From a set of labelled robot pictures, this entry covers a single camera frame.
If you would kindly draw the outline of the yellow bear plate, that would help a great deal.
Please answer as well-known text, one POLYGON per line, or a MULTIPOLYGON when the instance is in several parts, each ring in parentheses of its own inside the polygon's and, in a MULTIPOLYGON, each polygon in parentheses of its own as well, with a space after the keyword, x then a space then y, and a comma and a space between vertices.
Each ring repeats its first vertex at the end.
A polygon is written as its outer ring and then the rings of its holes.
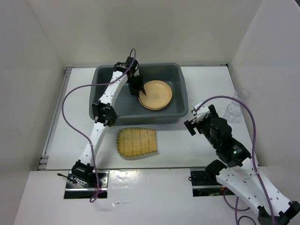
POLYGON ((140 98, 138 98, 139 103, 149 110, 161 110, 169 105, 171 101, 167 100, 159 100, 159 101, 150 101, 150 102, 143 102, 140 98))
POLYGON ((173 92, 171 87, 159 80, 152 80, 144 84, 145 91, 147 95, 145 96, 141 91, 139 94, 139 98, 143 102, 150 102, 150 101, 159 101, 159 100, 167 100, 171 101, 173 97, 173 92))

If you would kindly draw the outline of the clear plastic cup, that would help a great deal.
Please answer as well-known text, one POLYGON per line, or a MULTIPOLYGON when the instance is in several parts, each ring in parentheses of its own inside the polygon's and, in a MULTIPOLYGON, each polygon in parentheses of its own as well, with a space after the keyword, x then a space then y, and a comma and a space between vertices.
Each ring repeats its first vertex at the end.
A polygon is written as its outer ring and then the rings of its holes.
POLYGON ((237 88, 235 90, 235 94, 234 94, 234 98, 243 102, 243 103, 246 103, 247 100, 249 99, 250 97, 250 93, 247 89, 245 88, 237 88))
POLYGON ((233 123, 237 120, 239 116, 241 116, 241 114, 241 106, 231 103, 227 106, 223 118, 226 119, 228 122, 233 123))

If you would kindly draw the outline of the woven bamboo tray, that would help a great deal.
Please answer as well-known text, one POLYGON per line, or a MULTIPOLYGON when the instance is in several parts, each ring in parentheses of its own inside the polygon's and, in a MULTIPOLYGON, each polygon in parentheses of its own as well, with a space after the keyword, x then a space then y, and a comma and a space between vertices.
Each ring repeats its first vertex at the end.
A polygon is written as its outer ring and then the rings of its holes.
POLYGON ((123 158, 136 158, 158 153, 156 131, 143 127, 123 128, 117 134, 116 148, 123 158))

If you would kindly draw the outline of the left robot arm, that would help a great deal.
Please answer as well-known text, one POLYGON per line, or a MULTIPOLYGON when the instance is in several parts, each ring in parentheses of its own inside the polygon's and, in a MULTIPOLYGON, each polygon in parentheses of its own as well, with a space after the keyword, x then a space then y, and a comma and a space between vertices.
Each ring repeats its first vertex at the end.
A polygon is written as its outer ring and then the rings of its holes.
POLYGON ((139 63, 131 56, 125 62, 117 62, 113 67, 109 83, 97 83, 93 86, 103 86, 104 93, 92 103, 94 127, 80 159, 72 167, 72 176, 82 187, 89 187, 97 183, 95 156, 108 128, 117 120, 114 105, 124 84, 128 84, 130 94, 139 97, 140 92, 146 93, 143 77, 139 75, 139 63))

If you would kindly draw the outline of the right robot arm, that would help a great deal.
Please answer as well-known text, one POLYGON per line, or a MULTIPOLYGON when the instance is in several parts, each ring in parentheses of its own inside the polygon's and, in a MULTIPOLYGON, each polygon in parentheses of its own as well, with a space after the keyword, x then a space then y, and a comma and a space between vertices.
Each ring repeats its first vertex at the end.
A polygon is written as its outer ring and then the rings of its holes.
POLYGON ((214 105, 202 106, 195 118, 184 122, 191 135, 205 136, 218 156, 205 168, 210 184, 219 183, 239 197, 262 225, 286 225, 300 211, 300 204, 285 197, 255 164, 251 153, 232 136, 232 128, 214 105))

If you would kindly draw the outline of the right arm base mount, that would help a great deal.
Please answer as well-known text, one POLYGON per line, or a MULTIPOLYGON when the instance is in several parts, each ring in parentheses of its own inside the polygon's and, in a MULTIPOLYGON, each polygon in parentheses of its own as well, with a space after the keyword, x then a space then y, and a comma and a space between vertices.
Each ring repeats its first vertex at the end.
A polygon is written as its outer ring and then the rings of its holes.
POLYGON ((220 196, 227 190, 225 186, 209 180, 203 167, 191 168, 188 180, 192 184, 193 197, 220 196))

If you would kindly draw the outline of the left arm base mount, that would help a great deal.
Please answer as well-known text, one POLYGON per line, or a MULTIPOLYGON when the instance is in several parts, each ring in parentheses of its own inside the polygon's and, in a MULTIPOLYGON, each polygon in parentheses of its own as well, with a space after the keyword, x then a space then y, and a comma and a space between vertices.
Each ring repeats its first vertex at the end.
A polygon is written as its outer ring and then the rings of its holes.
MULTIPOLYGON (((109 172, 98 172, 100 191, 98 199, 106 199, 108 194, 108 180, 109 172)), ((71 171, 68 171, 67 182, 65 186, 64 199, 90 199, 97 189, 97 179, 93 175, 91 183, 80 181, 78 178, 72 176, 71 171)))

